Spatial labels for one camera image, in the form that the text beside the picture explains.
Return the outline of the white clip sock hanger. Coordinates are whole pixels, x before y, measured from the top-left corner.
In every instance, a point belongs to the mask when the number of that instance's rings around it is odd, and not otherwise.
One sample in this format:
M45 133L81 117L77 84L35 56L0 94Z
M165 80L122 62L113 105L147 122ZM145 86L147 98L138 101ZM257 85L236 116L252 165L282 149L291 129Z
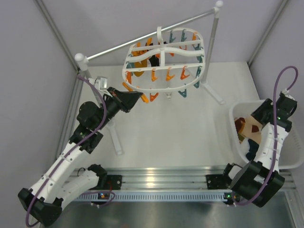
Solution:
M160 66L151 67L148 58L157 55ZM205 47L202 35L190 28L175 28L156 35L145 44L130 46L122 69L122 85L128 91L142 92L145 103L164 93L171 98L177 92L183 98L188 88L200 87L205 70Z

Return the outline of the beige brown patterned sock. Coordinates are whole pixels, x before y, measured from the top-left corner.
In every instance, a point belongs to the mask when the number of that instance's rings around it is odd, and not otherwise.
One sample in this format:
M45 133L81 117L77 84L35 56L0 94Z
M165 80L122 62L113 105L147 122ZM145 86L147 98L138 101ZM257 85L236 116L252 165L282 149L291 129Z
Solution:
M245 139L250 139L257 144L261 143L262 124L254 117L239 117L234 119L238 141L241 144Z

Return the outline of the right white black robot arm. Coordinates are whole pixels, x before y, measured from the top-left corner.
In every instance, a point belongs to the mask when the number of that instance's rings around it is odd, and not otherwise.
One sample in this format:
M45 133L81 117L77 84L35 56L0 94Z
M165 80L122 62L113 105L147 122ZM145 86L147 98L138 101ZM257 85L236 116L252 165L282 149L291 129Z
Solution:
M251 116L262 125L261 142L255 157L244 166L227 164L222 184L245 199L238 205L253 203L263 207L283 186L285 179L279 174L279 158L285 138L292 129L289 117L297 108L297 101L280 93L276 102L266 99Z

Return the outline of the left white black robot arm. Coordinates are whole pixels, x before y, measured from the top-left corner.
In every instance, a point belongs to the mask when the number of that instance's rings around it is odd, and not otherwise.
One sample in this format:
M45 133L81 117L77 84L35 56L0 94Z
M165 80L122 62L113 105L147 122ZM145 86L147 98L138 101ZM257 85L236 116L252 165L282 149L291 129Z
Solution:
M90 165L83 174L66 183L74 169L84 161L100 143L100 130L119 112L128 113L140 99L140 92L121 92L108 88L102 105L92 101L80 105L78 127L64 150L49 170L30 188L18 193L27 216L49 227L60 217L65 207L87 190L101 190L107 184L107 171L98 164Z

